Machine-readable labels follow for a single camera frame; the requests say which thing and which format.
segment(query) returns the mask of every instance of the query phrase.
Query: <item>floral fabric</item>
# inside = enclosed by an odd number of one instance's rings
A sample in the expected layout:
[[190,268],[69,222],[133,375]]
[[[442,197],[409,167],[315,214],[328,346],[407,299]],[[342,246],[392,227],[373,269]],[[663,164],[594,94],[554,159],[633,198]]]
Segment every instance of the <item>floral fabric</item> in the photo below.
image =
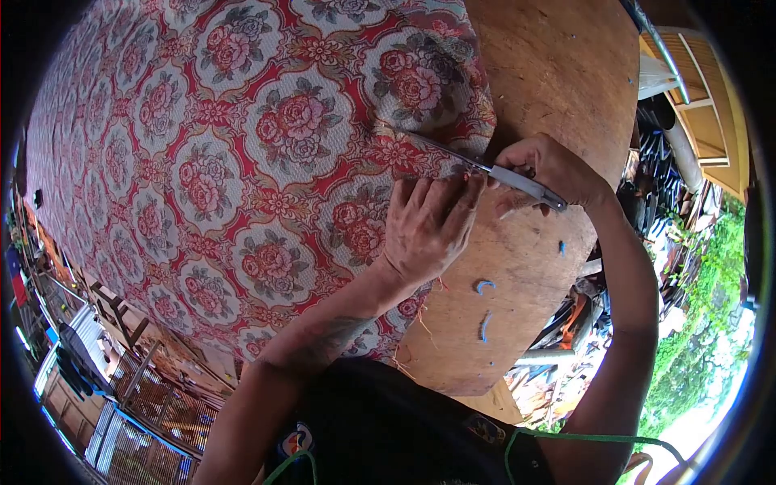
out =
[[[393,181],[464,169],[495,115],[461,1],[98,0],[29,122],[37,217],[87,272],[252,360],[371,264]],[[430,285],[346,355],[393,354]]]

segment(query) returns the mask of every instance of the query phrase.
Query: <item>blue wire piece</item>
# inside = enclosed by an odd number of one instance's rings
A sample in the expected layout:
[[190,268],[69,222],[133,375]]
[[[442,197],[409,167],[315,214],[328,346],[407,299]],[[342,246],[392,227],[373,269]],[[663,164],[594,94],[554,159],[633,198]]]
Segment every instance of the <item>blue wire piece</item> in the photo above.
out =
[[485,320],[483,320],[482,327],[480,328],[480,340],[483,342],[487,342],[487,338],[485,337],[485,327],[487,327],[487,323],[490,321],[490,318],[493,316],[493,314],[490,312],[490,310],[487,311],[487,314],[485,315]]
[[480,294],[480,296],[483,295],[483,286],[492,286],[493,289],[496,289],[496,283],[484,279],[477,283],[477,292]]

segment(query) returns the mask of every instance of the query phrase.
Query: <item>green cord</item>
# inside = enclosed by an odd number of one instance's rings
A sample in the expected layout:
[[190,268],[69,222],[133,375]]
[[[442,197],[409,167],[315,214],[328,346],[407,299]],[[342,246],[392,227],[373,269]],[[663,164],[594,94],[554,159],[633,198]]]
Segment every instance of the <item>green cord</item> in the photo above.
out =
[[[512,436],[509,438],[509,444],[507,444],[507,450],[504,452],[504,468],[507,470],[507,477],[509,478],[509,483],[512,485],[515,485],[514,476],[512,475],[512,470],[509,469],[509,452],[512,450],[512,445],[514,444],[514,439],[518,437],[518,433],[525,433],[527,435],[536,436],[539,438],[553,438],[553,439],[578,439],[582,441],[587,442],[610,442],[610,443],[646,443],[647,445],[658,445],[662,446],[663,448],[667,449],[672,455],[674,455],[674,458],[677,459],[677,461],[684,466],[687,466],[688,463],[682,458],[679,451],[674,448],[670,443],[666,443],[664,441],[661,441],[659,439],[655,438],[644,438],[642,436],[621,436],[621,435],[574,435],[572,433],[546,433],[544,431],[536,431],[533,429],[528,428],[515,428],[514,433],[512,433]],[[280,473],[283,473],[283,470],[288,468],[288,466],[295,462],[296,459],[298,459],[301,456],[306,456],[310,459],[310,465],[313,467],[313,484],[318,484],[318,468],[317,464],[315,463],[315,458],[313,457],[313,454],[308,452],[306,449],[301,449],[298,452],[294,453],[293,455],[286,458],[286,460],[280,464],[275,470],[269,474],[266,480],[264,480],[265,485],[272,485],[272,483],[275,481],[275,479],[278,478]]]
[[539,438],[554,438],[554,439],[578,439],[587,442],[614,442],[614,443],[646,443],[647,445],[658,445],[667,449],[674,458],[684,466],[688,466],[687,461],[682,458],[679,451],[670,443],[666,443],[655,438],[644,438],[643,436],[622,436],[622,435],[575,435],[572,433],[547,433],[544,431],[536,431],[535,429],[518,427],[515,428],[515,432],[512,433],[509,438],[509,444],[507,445],[507,451],[504,452],[504,466],[507,469],[507,476],[509,477],[509,483],[514,485],[514,477],[512,471],[509,470],[509,452],[512,449],[514,439],[518,433],[525,433],[527,435],[536,436]]
[[302,455],[310,459],[310,465],[313,467],[313,484],[318,485],[318,467],[315,464],[315,458],[313,457],[313,454],[308,452],[306,449],[299,450],[298,452],[286,458],[286,461],[284,461],[283,463],[280,463],[280,466],[275,468],[275,471],[270,473],[267,479],[264,480],[264,485],[272,485],[272,482],[274,482],[275,479],[277,479],[280,473],[283,473],[283,470],[288,468],[288,465],[295,462],[296,459]]

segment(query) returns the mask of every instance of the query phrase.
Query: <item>scissors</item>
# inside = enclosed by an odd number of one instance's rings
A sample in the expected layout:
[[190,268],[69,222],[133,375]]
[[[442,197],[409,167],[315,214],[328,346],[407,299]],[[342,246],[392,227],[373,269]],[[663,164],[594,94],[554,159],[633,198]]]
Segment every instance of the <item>scissors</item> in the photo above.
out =
[[488,167],[487,165],[483,165],[482,158],[480,157],[477,157],[474,159],[469,158],[464,154],[460,154],[458,151],[453,150],[451,147],[448,147],[441,143],[437,143],[417,133],[404,131],[399,128],[395,128],[393,126],[391,126],[390,128],[394,131],[403,133],[410,137],[415,137],[416,139],[423,141],[424,143],[427,143],[433,147],[437,147],[439,150],[442,150],[447,154],[453,155],[456,158],[460,158],[461,160],[468,163],[469,165],[472,165],[473,167],[478,168],[479,170],[483,170],[487,172],[490,177],[495,178],[502,184],[512,187],[513,189],[521,190],[527,193],[534,199],[537,199],[542,204],[546,204],[549,208],[554,209],[557,212],[563,212],[568,207],[568,203],[565,200],[563,200],[561,196],[554,193],[552,190],[547,189],[544,185],[538,183],[535,180],[531,180],[528,177],[524,177],[518,173],[513,172],[512,170],[508,170],[498,165],[494,165],[493,167]]

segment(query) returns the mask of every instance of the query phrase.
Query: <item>black shirt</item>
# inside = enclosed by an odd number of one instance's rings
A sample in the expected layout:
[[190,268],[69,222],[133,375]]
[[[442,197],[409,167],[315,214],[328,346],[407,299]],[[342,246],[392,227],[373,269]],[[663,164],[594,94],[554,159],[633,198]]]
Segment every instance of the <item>black shirt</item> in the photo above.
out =
[[[318,483],[553,483],[534,437],[379,362],[339,359],[308,387],[275,440],[269,474],[299,449]],[[274,483],[312,483],[301,456]]]

